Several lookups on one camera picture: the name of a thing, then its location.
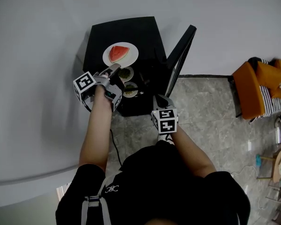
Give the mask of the person's right forearm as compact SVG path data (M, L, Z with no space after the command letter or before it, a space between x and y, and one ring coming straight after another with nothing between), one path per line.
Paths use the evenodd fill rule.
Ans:
M210 158L179 125L177 125L177 131L171 134L171 139L182 160L194 176L204 178L216 172L216 168Z

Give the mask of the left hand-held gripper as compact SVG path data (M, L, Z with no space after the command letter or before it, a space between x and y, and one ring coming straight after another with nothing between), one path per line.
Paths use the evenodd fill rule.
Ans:
M115 63L98 75L92 76L90 72L86 72L73 81L76 97L89 112L93 106L97 86L103 87L104 96L111 101L112 111L117 109L122 99L122 89L116 84L111 84L111 78L118 74L120 68L121 65Z

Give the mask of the person's right white shoe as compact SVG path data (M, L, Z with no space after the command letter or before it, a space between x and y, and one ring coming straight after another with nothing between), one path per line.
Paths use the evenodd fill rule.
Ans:
M170 134L158 135L158 141L165 141L165 142L168 142L169 144L174 145L174 142L173 142Z

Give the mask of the red watermelon slice toy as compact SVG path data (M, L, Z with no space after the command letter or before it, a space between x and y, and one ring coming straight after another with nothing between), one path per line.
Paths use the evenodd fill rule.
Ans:
M115 63L123 59L129 52L129 47L124 46L113 46L108 54L109 60L111 63Z

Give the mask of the person's left forearm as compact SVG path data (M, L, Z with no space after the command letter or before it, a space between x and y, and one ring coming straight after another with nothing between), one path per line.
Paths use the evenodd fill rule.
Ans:
M112 119L111 103L105 97L96 99L82 144L79 165L93 164L106 170Z

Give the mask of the orange sofa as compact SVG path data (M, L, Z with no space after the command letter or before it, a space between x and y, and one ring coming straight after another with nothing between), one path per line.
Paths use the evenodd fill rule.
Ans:
M243 119L250 121L250 119L265 112L260 84L256 77L257 63L260 61L274 66L276 60L279 59L274 58L267 61L258 57L251 57L233 73Z

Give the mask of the person's left hand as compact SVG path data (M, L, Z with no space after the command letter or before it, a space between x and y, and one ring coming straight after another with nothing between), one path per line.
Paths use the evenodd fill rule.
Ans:
M111 101L105 96L105 89L101 85L96 86L94 104L111 106Z

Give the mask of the black white striped blanket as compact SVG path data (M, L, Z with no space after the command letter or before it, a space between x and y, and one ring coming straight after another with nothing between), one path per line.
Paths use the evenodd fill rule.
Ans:
M257 119L263 117L270 117L273 114L281 112L281 99L271 98L269 89L264 86L260 86L260 91L263 99L265 112L260 116L250 119L249 123L253 123Z

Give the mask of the black glass-door cabinet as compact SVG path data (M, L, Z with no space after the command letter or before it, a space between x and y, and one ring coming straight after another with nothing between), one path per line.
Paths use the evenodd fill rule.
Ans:
M91 74L107 68L102 55L107 47L118 42L135 45L139 51L132 64L132 82L138 86L138 94L132 98L122 98L117 111L123 117L150 114L153 110L153 95L166 97L176 84L196 33L190 25L169 56L166 56L160 31L153 16L137 17L104 22L93 25L87 37L86 51L83 53L83 72ZM147 74L150 83L144 84L139 72Z

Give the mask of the green peas food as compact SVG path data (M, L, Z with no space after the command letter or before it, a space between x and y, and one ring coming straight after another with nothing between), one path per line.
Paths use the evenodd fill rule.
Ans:
M130 71L130 69L127 69L127 68L120 69L118 72L119 77L122 79L128 78L130 76L130 74L131 74L131 71Z

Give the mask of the large orange cushion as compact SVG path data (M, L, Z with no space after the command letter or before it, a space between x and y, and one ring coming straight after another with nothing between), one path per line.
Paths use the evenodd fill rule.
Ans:
M269 89L271 98L281 99L281 60L276 60L274 66L258 61L256 77L261 86Z

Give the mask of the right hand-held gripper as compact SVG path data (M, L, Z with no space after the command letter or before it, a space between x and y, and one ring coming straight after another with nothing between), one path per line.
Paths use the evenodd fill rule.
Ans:
M164 95L153 95L153 126L159 134L170 134L177 131L178 115L173 101Z

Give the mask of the white plate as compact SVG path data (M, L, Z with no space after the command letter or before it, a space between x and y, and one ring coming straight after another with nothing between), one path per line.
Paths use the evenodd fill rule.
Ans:
M126 67L127 69L130 69L130 71L131 71L131 74L130 74L130 76L128 77L128 78L132 78L133 77L133 75L134 75L134 70L130 67L130 66L128 66L128 67Z
M116 62L121 65L121 68L125 68L125 67L132 65L139 56L139 51L135 45L128 43L128 42L114 43L114 44L110 45L109 47L107 47L102 55L103 62L108 67L110 67L112 65L112 63L109 60L108 55L113 46L124 46L124 47L129 48L129 52L127 53L127 55L124 58L122 58L121 60Z
M131 94L131 95L125 95L125 92L124 92L124 94L123 94L123 96L124 97L126 97L126 98L133 98L134 96L136 96L137 94L138 94L138 86L137 86L137 84L135 84L134 82L126 82L125 84L124 84L124 86L126 86L126 85L128 85L128 84L131 84L131 85L134 85L136 88L134 89L135 90L135 92L133 93L133 94Z

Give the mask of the yellow beans food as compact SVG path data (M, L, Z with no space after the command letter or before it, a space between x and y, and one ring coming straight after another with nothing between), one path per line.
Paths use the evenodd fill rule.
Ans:
M125 86L125 95L131 95L135 92L135 89L136 87L134 85L131 85L131 84L128 84Z

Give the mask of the person's black shirt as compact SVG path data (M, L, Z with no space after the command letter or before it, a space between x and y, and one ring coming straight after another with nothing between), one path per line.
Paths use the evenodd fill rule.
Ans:
M104 225L101 198L111 225L145 225L156 218L177 225L247 225L251 210L229 172L194 176L165 141L129 156L114 177L97 165L80 166L59 202L57 225L81 225L86 202L86 225Z

